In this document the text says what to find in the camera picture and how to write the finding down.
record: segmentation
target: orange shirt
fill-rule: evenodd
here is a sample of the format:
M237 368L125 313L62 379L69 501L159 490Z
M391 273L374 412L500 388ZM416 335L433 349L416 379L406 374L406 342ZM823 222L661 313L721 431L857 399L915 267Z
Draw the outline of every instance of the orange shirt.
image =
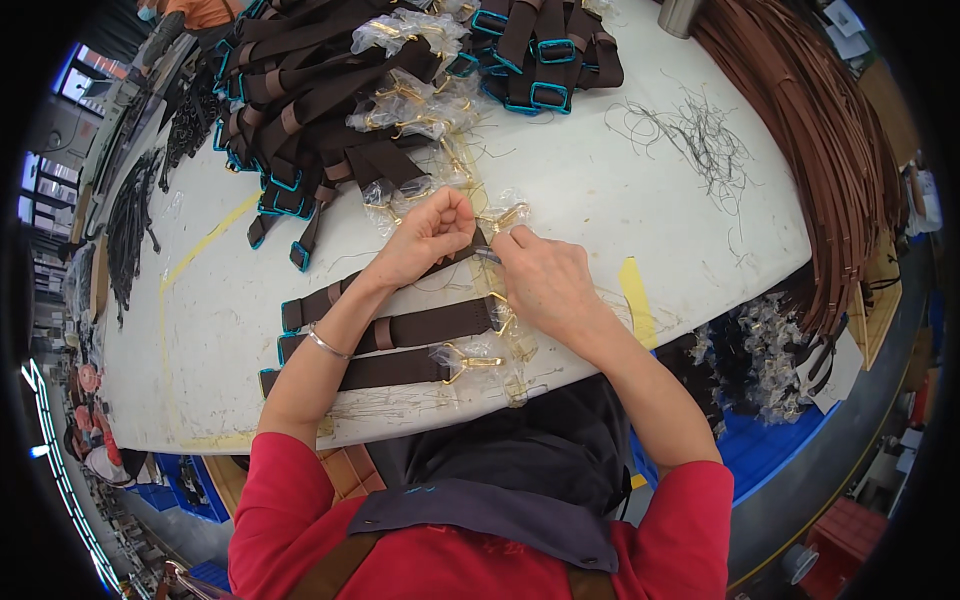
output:
M237 0L226 0L233 11L233 17L244 10ZM207 29L226 25L233 18L224 6L224 0L170 0L167 3L166 14L182 11L184 15L183 27L190 30Z

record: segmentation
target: person in orange shirt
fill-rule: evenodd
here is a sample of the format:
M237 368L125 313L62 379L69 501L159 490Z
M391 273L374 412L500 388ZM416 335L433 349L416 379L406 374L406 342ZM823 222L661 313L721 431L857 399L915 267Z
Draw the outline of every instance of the person in orange shirt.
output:
M137 0L136 15L151 21L160 13L163 20L143 55L141 71L146 75L170 44L186 30L196 36L205 54L214 51L233 29L237 14L244 10L238 0Z

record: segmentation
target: gray floor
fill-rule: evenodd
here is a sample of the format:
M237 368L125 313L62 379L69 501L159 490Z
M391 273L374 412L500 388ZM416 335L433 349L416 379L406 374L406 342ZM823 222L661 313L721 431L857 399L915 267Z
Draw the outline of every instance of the gray floor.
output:
M212 561L221 568L227 568L227 546L233 535L232 520L211 523L176 506L161 513L135 493L118 492L117 495L124 508L149 527L187 565Z
M872 445L898 392L923 318L933 278L928 242L900 260L900 273L903 296L873 368L860 373L850 397L806 448L733 510L728 561L731 583L803 530Z

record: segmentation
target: black pants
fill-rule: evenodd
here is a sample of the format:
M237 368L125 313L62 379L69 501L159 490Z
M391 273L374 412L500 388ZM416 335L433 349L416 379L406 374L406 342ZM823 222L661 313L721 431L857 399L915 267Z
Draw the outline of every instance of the black pants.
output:
M623 499L630 424L602 374L466 423L374 446L388 484L467 479L539 493L605 515Z

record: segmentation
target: red shirt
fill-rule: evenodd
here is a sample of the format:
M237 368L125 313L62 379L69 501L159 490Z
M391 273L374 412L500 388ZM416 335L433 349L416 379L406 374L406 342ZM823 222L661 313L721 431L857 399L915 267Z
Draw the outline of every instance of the red shirt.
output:
M618 598L722 598L733 476L711 462L667 473L638 528L612 521ZM250 474L233 517L229 578L245 600L285 598L344 538L364 498L333 508L317 455L279 433L253 440ZM338 598L569 598L563 562L526 544L453 526L421 525L381 539Z

